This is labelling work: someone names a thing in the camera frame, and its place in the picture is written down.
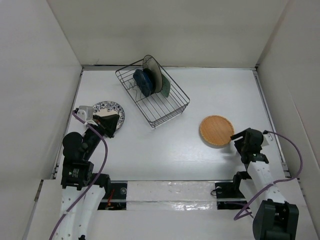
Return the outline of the black round bowl plate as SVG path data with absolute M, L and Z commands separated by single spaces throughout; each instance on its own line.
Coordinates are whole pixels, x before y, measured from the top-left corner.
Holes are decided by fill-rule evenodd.
M 148 68 L 144 68 L 143 72 L 147 75 L 148 79 L 150 80 L 150 82 L 152 84 L 151 94 L 154 94 L 156 91 L 156 78 L 155 78 L 153 72 Z

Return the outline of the blue white floral plate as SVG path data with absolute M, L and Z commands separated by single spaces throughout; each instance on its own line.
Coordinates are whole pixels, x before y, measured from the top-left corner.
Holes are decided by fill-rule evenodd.
M 118 114 L 120 117 L 116 126 L 116 131 L 121 128 L 121 126 L 125 121 L 125 111 L 122 108 L 122 106 L 117 102 L 109 101 L 109 100 L 101 101 L 90 107 L 93 107 L 93 115 L 104 117 L 108 115 Z M 98 126 L 98 124 L 95 123 L 94 121 L 94 116 L 93 116 L 93 120 L 86 122 L 86 124 L 88 126 L 92 126 L 93 128 Z

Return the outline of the orange woven bamboo round plate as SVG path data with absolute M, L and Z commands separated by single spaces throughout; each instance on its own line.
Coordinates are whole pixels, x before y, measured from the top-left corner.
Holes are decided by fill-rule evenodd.
M 210 115 L 204 118 L 199 126 L 203 140 L 213 146 L 223 147 L 231 142 L 235 134 L 232 123 L 220 115 Z

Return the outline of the dark blue leaf-shaped plate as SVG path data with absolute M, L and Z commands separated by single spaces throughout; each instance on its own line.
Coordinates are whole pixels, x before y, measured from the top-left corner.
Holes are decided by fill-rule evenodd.
M 136 69 L 133 73 L 133 79 L 145 97 L 149 97 L 152 94 L 153 83 L 143 70 Z

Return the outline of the cream round plate tree drawing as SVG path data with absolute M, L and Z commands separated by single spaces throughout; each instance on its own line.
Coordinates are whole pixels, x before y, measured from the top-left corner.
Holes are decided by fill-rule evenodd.
M 142 61 L 143 69 L 149 69 L 155 80 L 155 93 L 159 93 L 163 87 L 163 78 L 160 66 L 155 58 L 151 55 L 145 55 Z

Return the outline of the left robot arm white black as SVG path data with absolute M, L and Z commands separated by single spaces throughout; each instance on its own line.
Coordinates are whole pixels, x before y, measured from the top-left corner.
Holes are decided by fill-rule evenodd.
M 62 141 L 60 218 L 50 234 L 51 240 L 88 239 L 101 200 L 112 193 L 110 176 L 101 170 L 95 173 L 90 157 L 99 143 L 105 145 L 105 138 L 114 137 L 120 116 L 80 118 L 78 111 L 76 109 L 72 114 L 87 129 L 84 134 L 70 132 Z

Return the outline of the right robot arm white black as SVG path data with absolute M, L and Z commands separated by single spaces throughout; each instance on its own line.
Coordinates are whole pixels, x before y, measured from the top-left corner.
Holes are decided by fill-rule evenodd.
M 256 240 L 294 240 L 299 209 L 286 200 L 277 184 L 292 181 L 297 176 L 284 179 L 272 176 L 269 160 L 261 152 L 268 133 L 247 128 L 231 136 L 245 167 L 234 175 L 231 191 L 237 197 L 244 196 L 246 201 L 233 219 L 237 221 L 251 215 Z

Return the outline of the silver front rail tape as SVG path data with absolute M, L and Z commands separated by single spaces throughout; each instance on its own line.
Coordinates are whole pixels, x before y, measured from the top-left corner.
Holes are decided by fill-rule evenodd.
M 239 210 L 247 200 L 226 181 L 113 181 L 100 210 Z

